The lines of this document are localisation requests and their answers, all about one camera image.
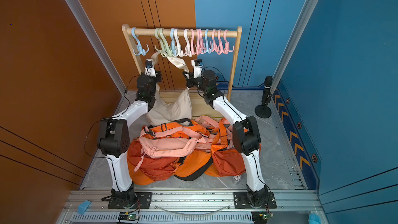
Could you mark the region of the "beige sling bag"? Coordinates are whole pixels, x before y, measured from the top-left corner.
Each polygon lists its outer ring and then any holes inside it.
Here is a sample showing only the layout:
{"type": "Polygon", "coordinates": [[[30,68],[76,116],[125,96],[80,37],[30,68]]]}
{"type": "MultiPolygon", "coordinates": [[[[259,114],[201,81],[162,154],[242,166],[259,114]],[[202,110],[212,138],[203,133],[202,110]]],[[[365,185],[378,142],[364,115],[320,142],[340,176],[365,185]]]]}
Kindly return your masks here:
{"type": "Polygon", "coordinates": [[[160,97],[158,79],[151,77],[152,71],[148,67],[146,67],[145,74],[149,76],[154,89],[154,104],[146,114],[152,125],[157,126],[174,120],[192,118],[192,106],[188,88],[182,91],[173,103],[166,103],[160,97]]]}

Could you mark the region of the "red-orange sling bag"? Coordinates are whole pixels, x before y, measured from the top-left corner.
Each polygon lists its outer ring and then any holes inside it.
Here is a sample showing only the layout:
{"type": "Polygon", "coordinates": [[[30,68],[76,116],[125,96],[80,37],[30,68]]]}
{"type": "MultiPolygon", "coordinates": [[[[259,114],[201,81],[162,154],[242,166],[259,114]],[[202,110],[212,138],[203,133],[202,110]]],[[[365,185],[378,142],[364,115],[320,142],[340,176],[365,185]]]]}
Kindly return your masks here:
{"type": "Polygon", "coordinates": [[[217,122],[208,116],[189,119],[187,125],[174,121],[157,127],[144,126],[139,142],[148,155],[158,157],[185,156],[195,149],[213,152],[234,147],[230,123],[225,119],[217,122]]]}

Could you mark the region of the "large orange crescent bag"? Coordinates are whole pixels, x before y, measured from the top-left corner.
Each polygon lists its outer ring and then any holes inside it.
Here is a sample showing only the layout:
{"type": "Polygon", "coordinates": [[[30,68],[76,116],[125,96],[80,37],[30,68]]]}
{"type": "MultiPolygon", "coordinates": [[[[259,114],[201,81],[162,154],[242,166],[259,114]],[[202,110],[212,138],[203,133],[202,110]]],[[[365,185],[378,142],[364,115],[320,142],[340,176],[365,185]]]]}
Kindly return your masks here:
{"type": "Polygon", "coordinates": [[[188,176],[206,164],[210,158],[212,158],[210,152],[195,149],[193,153],[184,157],[175,174],[182,177],[188,176]]]}

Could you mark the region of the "black and orange sling bag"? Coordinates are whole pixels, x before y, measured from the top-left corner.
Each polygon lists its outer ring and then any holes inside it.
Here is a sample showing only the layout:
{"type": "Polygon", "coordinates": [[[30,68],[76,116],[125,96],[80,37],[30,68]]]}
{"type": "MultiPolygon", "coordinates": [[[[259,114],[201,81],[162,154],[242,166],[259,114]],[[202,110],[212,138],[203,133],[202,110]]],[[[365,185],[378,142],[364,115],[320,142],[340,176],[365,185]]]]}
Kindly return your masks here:
{"type": "Polygon", "coordinates": [[[199,178],[201,175],[203,175],[212,164],[213,164],[213,159],[210,158],[206,164],[204,164],[202,167],[200,167],[190,175],[182,177],[175,174],[174,176],[183,181],[194,181],[197,178],[199,178]]]}

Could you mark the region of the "red-orange crescent bag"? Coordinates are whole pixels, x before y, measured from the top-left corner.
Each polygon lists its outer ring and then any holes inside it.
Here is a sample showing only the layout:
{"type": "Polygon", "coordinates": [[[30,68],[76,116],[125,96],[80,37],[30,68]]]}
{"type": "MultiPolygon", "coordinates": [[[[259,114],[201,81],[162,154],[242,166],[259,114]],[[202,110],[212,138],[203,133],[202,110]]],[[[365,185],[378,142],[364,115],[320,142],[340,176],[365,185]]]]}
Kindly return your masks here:
{"type": "Polygon", "coordinates": [[[243,157],[235,148],[221,149],[221,146],[212,145],[210,151],[219,177],[242,175],[246,172],[243,157]]]}

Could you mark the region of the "dark red-orange waist bag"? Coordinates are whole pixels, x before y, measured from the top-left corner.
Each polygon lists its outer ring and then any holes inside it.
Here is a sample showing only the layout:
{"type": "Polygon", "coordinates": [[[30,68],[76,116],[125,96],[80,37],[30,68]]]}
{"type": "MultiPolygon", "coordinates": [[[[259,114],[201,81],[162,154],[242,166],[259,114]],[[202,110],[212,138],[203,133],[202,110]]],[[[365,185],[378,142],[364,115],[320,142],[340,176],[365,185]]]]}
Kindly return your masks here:
{"type": "Polygon", "coordinates": [[[135,171],[143,165],[143,172],[154,181],[167,180],[173,176],[181,165],[180,158],[151,158],[144,153],[142,145],[133,141],[127,151],[127,164],[136,166],[135,171]]]}

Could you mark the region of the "pink crescent sling bag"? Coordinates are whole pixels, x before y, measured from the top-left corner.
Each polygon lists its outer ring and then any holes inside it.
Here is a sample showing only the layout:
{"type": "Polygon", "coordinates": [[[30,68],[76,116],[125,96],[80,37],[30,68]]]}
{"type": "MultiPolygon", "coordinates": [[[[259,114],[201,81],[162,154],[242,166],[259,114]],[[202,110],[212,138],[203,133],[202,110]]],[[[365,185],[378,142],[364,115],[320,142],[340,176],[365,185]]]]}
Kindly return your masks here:
{"type": "Polygon", "coordinates": [[[198,143],[196,149],[210,152],[212,145],[221,146],[221,149],[234,147],[232,143],[232,125],[225,118],[217,122],[208,116],[201,116],[195,121],[209,132],[206,143],[198,143]]]}

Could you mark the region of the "orange crescent sling bag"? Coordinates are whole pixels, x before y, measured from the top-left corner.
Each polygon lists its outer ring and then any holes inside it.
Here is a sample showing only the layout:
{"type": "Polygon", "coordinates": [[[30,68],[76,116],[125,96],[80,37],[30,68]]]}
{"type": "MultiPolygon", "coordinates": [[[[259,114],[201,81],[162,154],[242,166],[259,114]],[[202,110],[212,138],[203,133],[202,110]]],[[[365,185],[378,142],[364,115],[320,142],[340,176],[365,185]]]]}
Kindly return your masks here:
{"type": "Polygon", "coordinates": [[[214,164],[212,164],[206,171],[205,174],[212,177],[219,177],[219,173],[214,164]]]}

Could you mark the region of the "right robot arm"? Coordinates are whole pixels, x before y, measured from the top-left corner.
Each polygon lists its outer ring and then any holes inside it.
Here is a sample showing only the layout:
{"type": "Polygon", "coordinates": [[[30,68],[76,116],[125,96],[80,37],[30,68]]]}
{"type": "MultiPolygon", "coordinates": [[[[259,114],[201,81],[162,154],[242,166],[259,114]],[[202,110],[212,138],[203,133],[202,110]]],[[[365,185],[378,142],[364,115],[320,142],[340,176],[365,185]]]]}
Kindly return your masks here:
{"type": "Polygon", "coordinates": [[[234,107],[216,85],[212,70],[199,69],[183,72],[188,88],[196,87],[203,92],[206,104],[218,111],[232,126],[232,143],[241,154],[247,176],[247,198],[253,207],[261,207],[270,199],[271,191],[264,182],[260,167],[261,137],[254,116],[246,116],[234,107]]]}

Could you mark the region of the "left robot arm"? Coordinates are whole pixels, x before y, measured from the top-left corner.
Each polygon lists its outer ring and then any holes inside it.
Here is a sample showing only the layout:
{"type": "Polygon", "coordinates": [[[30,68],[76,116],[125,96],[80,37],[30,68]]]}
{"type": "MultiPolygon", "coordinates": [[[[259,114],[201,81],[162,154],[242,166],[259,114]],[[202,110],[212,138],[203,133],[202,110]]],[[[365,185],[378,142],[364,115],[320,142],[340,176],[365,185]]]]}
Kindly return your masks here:
{"type": "Polygon", "coordinates": [[[138,207],[127,164],[127,150],[131,142],[129,127],[153,108],[160,81],[160,72],[147,68],[137,78],[135,101],[121,113],[99,122],[97,148],[107,159],[113,180],[111,195],[103,198],[103,201],[109,201],[109,209],[138,207]]]}

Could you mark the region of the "wooden garment rack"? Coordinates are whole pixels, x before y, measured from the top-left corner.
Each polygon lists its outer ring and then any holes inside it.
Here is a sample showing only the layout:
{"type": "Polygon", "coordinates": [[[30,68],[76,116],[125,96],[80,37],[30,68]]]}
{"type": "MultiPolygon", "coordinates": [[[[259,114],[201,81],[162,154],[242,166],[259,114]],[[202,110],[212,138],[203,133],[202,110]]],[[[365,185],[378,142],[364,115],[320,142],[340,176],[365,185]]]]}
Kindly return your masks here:
{"type": "MultiPolygon", "coordinates": [[[[172,64],[183,72],[189,72],[189,68],[183,59],[184,56],[192,57],[193,55],[203,55],[205,53],[215,52],[217,54],[233,53],[233,62],[231,68],[230,80],[234,80],[238,50],[240,46],[240,39],[242,28],[239,27],[236,31],[228,30],[214,30],[211,33],[202,31],[200,29],[137,29],[130,28],[127,24],[122,25],[122,32],[129,46],[130,52],[133,56],[137,69],[140,73],[145,72],[145,66],[142,64],[140,56],[148,53],[148,49],[143,49],[138,39],[140,35],[154,36],[159,39],[161,48],[156,50],[151,59],[154,64],[158,61],[158,55],[167,58],[172,64]]],[[[232,86],[228,86],[226,98],[231,98],[232,86]]],[[[192,117],[200,117],[202,115],[211,118],[222,118],[223,116],[206,102],[196,102],[195,96],[189,93],[192,106],[192,117]]]]}

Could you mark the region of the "black microphone on stand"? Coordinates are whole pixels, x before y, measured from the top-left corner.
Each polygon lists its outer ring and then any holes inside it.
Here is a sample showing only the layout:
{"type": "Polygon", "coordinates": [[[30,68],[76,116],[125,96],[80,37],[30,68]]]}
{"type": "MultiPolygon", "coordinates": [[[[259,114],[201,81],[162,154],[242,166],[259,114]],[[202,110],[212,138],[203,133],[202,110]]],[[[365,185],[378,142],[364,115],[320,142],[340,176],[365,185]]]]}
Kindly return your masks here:
{"type": "Polygon", "coordinates": [[[261,104],[255,108],[255,113],[260,118],[269,118],[272,115],[272,111],[268,106],[272,99],[272,94],[271,94],[272,84],[273,84],[273,77],[266,76],[264,81],[264,90],[263,90],[261,104]]]}

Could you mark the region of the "green circuit board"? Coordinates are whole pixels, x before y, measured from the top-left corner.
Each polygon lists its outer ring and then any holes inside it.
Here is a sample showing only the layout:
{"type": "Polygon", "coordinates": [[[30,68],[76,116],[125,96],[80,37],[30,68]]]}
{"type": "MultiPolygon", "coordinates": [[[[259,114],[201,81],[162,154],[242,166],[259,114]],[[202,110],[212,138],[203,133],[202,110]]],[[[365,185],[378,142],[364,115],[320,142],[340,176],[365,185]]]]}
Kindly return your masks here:
{"type": "Polygon", "coordinates": [[[140,218],[141,215],[138,212],[120,212],[117,222],[122,224],[137,224],[140,218]]]}

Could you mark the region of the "blue sponge block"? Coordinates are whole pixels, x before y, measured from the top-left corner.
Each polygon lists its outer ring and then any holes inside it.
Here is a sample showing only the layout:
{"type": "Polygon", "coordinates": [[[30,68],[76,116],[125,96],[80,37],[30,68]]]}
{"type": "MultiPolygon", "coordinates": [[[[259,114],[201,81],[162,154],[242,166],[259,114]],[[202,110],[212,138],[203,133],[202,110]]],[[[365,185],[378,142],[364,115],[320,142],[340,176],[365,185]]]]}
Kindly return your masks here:
{"type": "Polygon", "coordinates": [[[79,215],[83,215],[83,214],[86,212],[86,210],[88,209],[88,207],[90,206],[90,204],[91,204],[91,202],[88,201],[88,200],[86,200],[86,201],[84,201],[83,203],[81,203],[81,204],[78,206],[78,211],[77,211],[77,213],[78,213],[79,215]]]}

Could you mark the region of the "teal cloth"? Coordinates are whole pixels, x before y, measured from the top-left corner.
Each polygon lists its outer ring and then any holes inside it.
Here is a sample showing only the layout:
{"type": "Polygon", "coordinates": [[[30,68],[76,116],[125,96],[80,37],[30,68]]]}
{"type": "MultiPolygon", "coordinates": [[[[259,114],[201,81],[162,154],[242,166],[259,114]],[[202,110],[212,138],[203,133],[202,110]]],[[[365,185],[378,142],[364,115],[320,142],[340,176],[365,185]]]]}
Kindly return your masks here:
{"type": "Polygon", "coordinates": [[[308,217],[309,224],[322,224],[322,219],[319,215],[311,213],[308,217]]]}

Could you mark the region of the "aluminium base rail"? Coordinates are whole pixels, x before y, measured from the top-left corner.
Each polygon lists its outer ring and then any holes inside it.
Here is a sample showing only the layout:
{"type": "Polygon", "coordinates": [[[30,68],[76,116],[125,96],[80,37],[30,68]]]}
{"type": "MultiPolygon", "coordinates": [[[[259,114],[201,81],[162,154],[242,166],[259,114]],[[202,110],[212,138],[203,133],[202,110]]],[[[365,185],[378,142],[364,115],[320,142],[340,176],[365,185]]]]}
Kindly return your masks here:
{"type": "Polygon", "coordinates": [[[243,190],[137,190],[138,207],[109,209],[110,192],[72,191],[58,224],[122,224],[120,212],[138,212],[138,224],[308,224],[311,213],[328,223],[313,190],[273,190],[266,204],[253,208],[243,190]],[[91,204],[83,215],[77,213],[84,201],[91,204]]]}

